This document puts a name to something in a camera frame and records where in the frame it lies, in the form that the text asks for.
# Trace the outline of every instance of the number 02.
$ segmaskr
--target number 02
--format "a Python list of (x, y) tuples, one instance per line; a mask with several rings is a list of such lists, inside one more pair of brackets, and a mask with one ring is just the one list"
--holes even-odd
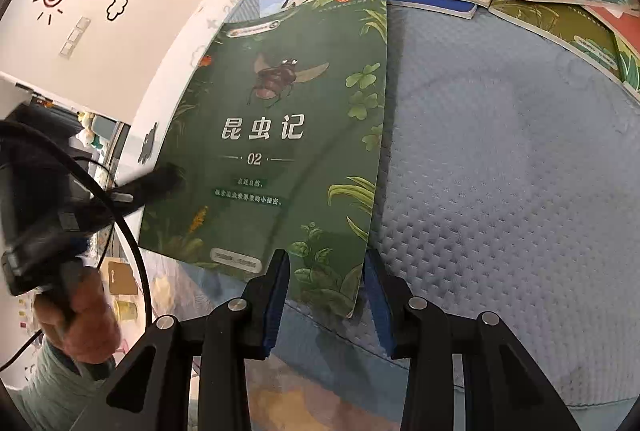
[(246, 162), (249, 166), (260, 166), (262, 162), (262, 153), (249, 153), (249, 156), (246, 158)]

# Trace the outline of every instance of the gray sleeve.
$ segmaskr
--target gray sleeve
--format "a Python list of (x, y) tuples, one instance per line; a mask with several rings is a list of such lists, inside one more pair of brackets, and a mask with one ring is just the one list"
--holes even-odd
[(45, 340), (29, 384), (8, 391), (34, 431), (68, 431), (101, 385), (69, 371)]

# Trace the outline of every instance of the brown object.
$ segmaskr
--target brown object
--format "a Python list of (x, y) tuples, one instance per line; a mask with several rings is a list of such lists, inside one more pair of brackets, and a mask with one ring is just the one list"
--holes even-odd
[(133, 271), (127, 263), (109, 262), (109, 293), (111, 295), (135, 296), (138, 285), (133, 278)]

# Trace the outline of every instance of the yellow flower illustration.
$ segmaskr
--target yellow flower illustration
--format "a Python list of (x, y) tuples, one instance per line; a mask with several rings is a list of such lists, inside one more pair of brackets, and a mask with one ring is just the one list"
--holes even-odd
[(191, 222), (191, 225), (189, 226), (189, 234), (193, 234), (202, 226), (202, 224), (204, 223), (204, 219), (207, 217), (208, 210), (209, 207), (204, 206), (200, 211), (198, 211), (198, 214), (196, 214), (195, 218), (193, 218), (193, 221)]

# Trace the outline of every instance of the hand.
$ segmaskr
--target hand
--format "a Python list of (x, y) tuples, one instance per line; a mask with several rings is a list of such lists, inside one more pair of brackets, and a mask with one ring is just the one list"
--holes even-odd
[(57, 328), (64, 328), (60, 309), (42, 295), (36, 296), (34, 310), (49, 342), (69, 357), (87, 364), (109, 359), (120, 344), (120, 327), (107, 303), (100, 273), (85, 268), (85, 277), (71, 298), (76, 318), (61, 340)]

